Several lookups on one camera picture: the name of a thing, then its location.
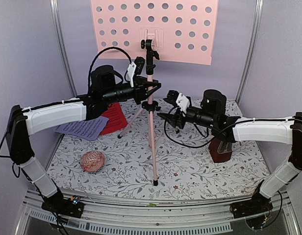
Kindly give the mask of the pink music stand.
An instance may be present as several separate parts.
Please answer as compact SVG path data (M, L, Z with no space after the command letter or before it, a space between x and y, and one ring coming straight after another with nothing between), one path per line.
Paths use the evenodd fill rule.
M144 57L149 81L155 60L211 65L216 0L93 0L90 6L101 58Z

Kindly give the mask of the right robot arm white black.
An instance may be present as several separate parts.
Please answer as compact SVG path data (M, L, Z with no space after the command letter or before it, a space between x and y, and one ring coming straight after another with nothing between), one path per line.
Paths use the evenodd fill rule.
M269 175L256 181L242 181L238 192L252 199L251 213L259 213L268 200L302 172L302 91L282 91L266 95L269 101L261 112L279 114L279 118L246 118L230 116L229 102L217 90L206 90L199 107L191 98L169 91L165 101L172 105L167 113L158 116L165 125L182 129L186 123L203 126L212 139L206 142L216 163L229 161L238 143L257 143L269 162Z

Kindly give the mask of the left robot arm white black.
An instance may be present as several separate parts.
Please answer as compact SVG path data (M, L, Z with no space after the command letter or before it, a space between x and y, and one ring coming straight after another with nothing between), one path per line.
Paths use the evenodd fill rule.
M86 94L35 107L12 107L1 140L7 144L8 154L0 152L0 158L11 159L56 212L63 212L67 202L36 158L33 136L42 135L62 124L91 122L115 103L132 99L138 105L146 104L148 98L161 87L159 81L139 75L134 63L129 64L126 79L124 81L124 77L110 65L90 68Z

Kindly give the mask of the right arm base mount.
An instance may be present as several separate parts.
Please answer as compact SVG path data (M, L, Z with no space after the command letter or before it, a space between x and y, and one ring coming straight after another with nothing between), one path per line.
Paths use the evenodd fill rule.
M241 202L232 203L229 207L234 218L251 216L262 212L268 212L273 209L271 200L260 194L260 189L257 188L251 199Z

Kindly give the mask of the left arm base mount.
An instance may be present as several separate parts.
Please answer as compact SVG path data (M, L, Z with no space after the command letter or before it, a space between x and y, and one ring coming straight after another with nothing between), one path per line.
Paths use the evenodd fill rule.
M74 218L81 218L85 204L82 202L74 202L71 199L64 198L46 198L42 197L43 203L41 208L54 214L66 215Z

